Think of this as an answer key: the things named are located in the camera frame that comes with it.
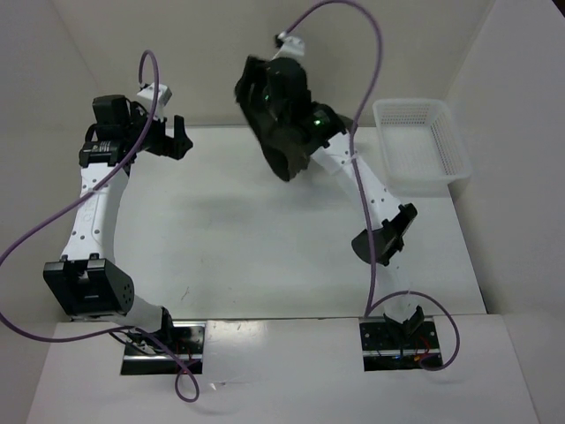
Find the dark green shorts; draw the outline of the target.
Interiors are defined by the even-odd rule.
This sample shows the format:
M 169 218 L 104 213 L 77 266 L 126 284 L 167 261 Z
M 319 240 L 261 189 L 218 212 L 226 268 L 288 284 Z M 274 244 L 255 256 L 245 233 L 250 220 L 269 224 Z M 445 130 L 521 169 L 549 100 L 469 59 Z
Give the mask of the dark green shorts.
M 306 170 L 318 148 L 327 148 L 332 137 L 353 125 L 351 118 L 312 99 L 305 69 L 290 57 L 249 56 L 234 93 L 271 171 L 284 182 Z

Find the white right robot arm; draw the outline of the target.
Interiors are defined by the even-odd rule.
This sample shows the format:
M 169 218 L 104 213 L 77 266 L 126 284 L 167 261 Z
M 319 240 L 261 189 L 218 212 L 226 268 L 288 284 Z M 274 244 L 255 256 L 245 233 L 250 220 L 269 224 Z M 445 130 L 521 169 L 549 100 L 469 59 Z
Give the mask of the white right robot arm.
M 358 121 L 312 99 L 306 72 L 297 60 L 273 58 L 260 69 L 263 75 L 251 97 L 267 119 L 261 143 L 272 171 L 290 180 L 315 162 L 360 208 L 365 227 L 351 248 L 370 267 L 364 314 L 383 305 L 388 340 L 397 347 L 410 345 L 424 314 L 412 300 L 410 286 L 399 277 L 398 256 L 418 215 L 416 207 L 392 195 L 362 158 L 354 141 Z

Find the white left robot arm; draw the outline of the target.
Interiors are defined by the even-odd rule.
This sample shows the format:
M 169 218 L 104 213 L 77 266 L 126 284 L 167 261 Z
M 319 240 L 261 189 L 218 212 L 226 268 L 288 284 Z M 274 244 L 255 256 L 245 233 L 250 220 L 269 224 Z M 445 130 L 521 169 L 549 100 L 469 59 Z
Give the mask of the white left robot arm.
M 58 261 L 48 262 L 43 279 L 71 318 L 109 320 L 143 329 L 145 342 L 164 353 L 177 340 L 170 313 L 139 297 L 132 278 L 115 260 L 117 216 L 136 155 L 182 159 L 193 143 L 185 121 L 174 117 L 174 132 L 166 133 L 164 106 L 172 93 L 164 85 L 143 87 L 130 101 L 105 95 L 93 101 L 94 123 L 79 151 L 81 192 L 88 198 L 77 208 L 72 234 Z

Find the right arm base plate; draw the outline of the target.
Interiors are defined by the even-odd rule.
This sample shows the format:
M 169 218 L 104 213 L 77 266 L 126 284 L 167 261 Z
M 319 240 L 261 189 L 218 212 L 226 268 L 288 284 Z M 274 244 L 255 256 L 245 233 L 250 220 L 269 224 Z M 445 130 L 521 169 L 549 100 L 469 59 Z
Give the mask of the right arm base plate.
M 383 318 L 361 320 L 359 334 L 365 372 L 420 369 L 443 366 L 436 327 L 426 318 L 415 333 L 405 340 L 393 335 Z

